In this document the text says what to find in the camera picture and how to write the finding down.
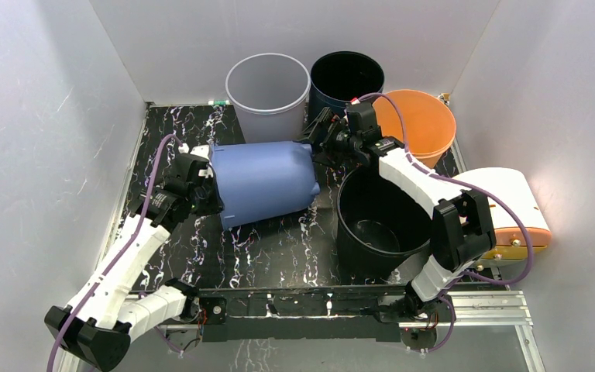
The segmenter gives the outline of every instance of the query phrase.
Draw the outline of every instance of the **orange bin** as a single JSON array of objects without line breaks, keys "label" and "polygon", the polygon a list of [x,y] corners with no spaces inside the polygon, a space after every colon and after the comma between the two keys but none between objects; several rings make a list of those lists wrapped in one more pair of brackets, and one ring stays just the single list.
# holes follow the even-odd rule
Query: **orange bin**
[{"label": "orange bin", "polygon": [[[387,95],[402,112],[409,150],[423,164],[434,167],[455,139],[457,125],[452,112],[438,98],[422,91],[402,89]],[[382,134],[404,141],[400,119],[389,101],[380,97],[373,107]]]}]

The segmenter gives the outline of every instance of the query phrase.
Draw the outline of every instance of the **blue bin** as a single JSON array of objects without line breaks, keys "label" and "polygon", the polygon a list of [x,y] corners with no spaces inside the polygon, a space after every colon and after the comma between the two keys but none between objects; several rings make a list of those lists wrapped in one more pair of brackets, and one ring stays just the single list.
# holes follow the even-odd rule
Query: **blue bin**
[{"label": "blue bin", "polygon": [[295,142],[214,146],[224,229],[307,208],[320,187],[311,146]]}]

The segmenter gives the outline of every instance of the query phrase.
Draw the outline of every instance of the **black trash can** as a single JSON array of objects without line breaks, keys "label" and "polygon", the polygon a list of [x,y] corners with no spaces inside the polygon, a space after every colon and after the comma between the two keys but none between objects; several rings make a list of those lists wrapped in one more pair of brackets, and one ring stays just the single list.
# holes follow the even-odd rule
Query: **black trash can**
[{"label": "black trash can", "polygon": [[311,68],[308,122],[325,107],[343,116],[346,103],[366,93],[382,91],[384,72],[372,58],[357,52],[334,52]]},{"label": "black trash can", "polygon": [[387,277],[410,256],[429,250],[430,216],[377,169],[360,167],[346,176],[337,216],[339,262],[354,274]]}]

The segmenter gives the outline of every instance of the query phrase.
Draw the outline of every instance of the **robotic arm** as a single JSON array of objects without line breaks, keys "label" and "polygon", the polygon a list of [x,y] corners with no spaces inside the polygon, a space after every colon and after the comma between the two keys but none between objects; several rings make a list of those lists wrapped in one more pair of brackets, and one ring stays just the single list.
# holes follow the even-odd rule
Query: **robotic arm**
[{"label": "robotic arm", "polygon": [[[349,105],[345,118],[325,108],[304,134],[301,142],[312,145],[314,162],[337,167],[345,159],[357,159],[365,167],[375,167],[382,178],[408,193],[432,217],[432,255],[405,288],[404,300],[397,304],[401,315],[415,316],[435,304],[446,286],[494,247],[496,238],[487,197],[435,180],[416,169],[413,163],[418,160],[405,156],[402,143],[382,137],[371,104]],[[191,214],[213,215],[222,210],[208,151],[208,146],[196,147],[192,153],[180,149],[171,172],[155,185],[139,234],[117,265],[108,275],[102,275],[127,247],[126,238],[142,218],[145,195],[129,205],[132,213],[125,220],[121,237],[87,284],[64,308],[53,306],[47,312],[45,323],[58,336],[73,309],[80,308],[79,303],[91,287],[99,283],[63,334],[63,349],[99,370],[109,371],[124,358],[130,343],[154,326],[174,317],[193,319],[197,315],[191,306],[198,296],[197,288],[177,279],[146,298],[128,305],[124,301],[144,265],[178,224]],[[427,169],[420,162],[417,165]]]}]

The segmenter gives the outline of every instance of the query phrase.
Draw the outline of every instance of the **marble tabletop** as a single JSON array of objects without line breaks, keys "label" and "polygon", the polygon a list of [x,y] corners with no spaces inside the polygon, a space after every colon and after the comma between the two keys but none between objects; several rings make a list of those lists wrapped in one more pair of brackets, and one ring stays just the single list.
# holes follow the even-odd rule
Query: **marble tabletop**
[{"label": "marble tabletop", "polygon": [[[151,107],[139,145],[128,201],[148,185],[153,157],[163,136],[175,133],[190,147],[243,143],[231,105]],[[161,169],[168,169],[175,149],[168,146]],[[134,291],[153,291],[177,277],[199,288],[303,288],[350,284],[404,283],[409,274],[389,278],[359,277],[338,265],[336,256],[336,197],[351,167],[331,170],[316,166],[320,195],[311,206],[223,231],[217,215],[190,217],[154,254],[134,284]],[[458,173],[449,150],[435,168]],[[122,216],[128,213],[125,207]]]}]

